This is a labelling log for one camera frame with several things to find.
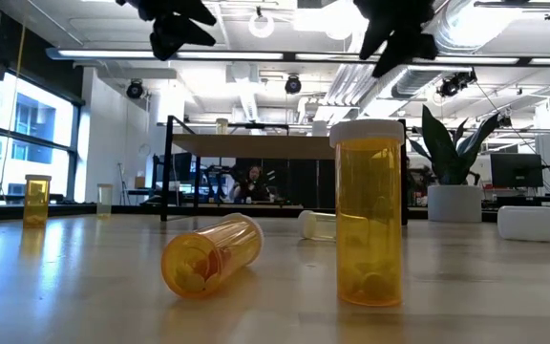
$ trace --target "ceiling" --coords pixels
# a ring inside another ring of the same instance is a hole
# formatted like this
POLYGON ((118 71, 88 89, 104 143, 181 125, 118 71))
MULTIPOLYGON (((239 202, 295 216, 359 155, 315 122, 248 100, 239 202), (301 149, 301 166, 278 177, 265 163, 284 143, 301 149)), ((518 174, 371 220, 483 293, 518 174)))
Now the ceiling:
MULTIPOLYGON (((444 1, 437 1, 438 7, 444 1)), ((264 2, 263 12, 274 18, 275 29, 268 38, 258 38, 248 29, 248 21, 255 13, 256 1, 244 5, 242 1, 208 2, 208 8, 222 12, 222 25, 213 28, 203 26, 217 40, 216 50, 235 51, 301 51, 301 52, 354 52, 352 36, 337 40, 326 32, 300 32, 294 30, 293 19, 297 12, 296 0, 264 2)), ((32 31, 41 35, 56 47, 72 49, 150 49, 149 23, 138 19, 130 6, 118 6, 111 2, 86 2, 80 0, 0 0, 0 9, 19 22, 25 21, 32 31)), ((476 52, 477 54, 550 54, 550 21, 544 20, 545 12, 524 12, 512 21, 503 32, 476 52)), ((184 49, 206 49, 184 47, 184 49)), ((233 107, 241 107, 234 88, 226 84, 225 62, 187 61, 107 61, 110 81, 124 88, 131 71, 177 71, 190 97, 186 112, 191 115, 205 113, 230 113, 233 107)), ((258 108, 286 108, 296 110, 302 97, 322 97, 342 72, 342 66, 317 63, 258 63, 261 85, 256 91, 258 108), (284 85, 288 75, 298 74, 303 91, 288 96, 284 85)), ((476 68, 478 84, 445 102, 434 94, 435 87, 424 87, 412 101, 395 112, 414 120, 421 114, 421 106, 428 105, 433 113, 447 123, 455 125, 464 118, 479 117, 496 107, 511 109, 514 124, 525 126, 534 114, 534 106, 550 96, 550 69, 481 67, 476 68)), ((165 80, 150 83, 158 88, 165 80)), ((360 75, 350 80, 359 83, 360 75)))

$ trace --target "glass window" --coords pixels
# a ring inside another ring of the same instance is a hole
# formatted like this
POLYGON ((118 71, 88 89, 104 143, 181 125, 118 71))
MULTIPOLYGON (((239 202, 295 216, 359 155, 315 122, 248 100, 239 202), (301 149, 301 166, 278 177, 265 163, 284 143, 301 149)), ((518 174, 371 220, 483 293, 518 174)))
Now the glass window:
POLYGON ((24 194, 26 175, 45 175, 53 177, 51 193, 65 196, 68 169, 67 151, 0 136, 0 180, 3 174, 3 190, 9 195, 24 194))
POLYGON ((69 146, 73 121, 69 101, 11 74, 0 81, 0 128, 69 146))

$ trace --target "clear bottle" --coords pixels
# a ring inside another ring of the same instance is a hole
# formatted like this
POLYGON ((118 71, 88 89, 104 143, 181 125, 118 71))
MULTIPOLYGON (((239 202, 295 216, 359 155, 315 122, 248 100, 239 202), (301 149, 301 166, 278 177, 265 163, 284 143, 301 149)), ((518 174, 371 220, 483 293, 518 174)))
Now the clear bottle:
POLYGON ((336 149, 337 293, 348 302, 402 301, 401 123, 364 119, 330 131, 336 149))
POLYGON ((301 237, 309 240, 336 240, 336 215, 305 210, 298 216, 301 237))
POLYGON ((207 297, 253 262, 263 242, 263 230, 251 218, 227 215, 218 224, 173 239, 162 253, 162 277, 181 297, 207 297))
POLYGON ((50 203, 50 176, 25 176, 25 211, 23 227, 46 227, 48 205, 50 203))
POLYGON ((98 184, 96 189, 96 217, 99 219, 109 219, 112 216, 114 186, 111 184, 98 184))

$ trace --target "table surface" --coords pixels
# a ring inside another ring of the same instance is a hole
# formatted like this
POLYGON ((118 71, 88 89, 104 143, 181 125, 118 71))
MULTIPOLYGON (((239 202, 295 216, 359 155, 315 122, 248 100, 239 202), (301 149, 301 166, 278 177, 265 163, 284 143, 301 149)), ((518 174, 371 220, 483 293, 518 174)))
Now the table surface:
POLYGON ((494 225, 411 222, 404 303, 337 300, 335 244, 259 219, 261 256, 211 299, 182 300, 163 247, 217 222, 115 215, 0 223, 0 343, 549 343, 550 244, 507 242, 494 225))
POLYGON ((174 134, 197 157, 334 160, 327 137, 174 134))

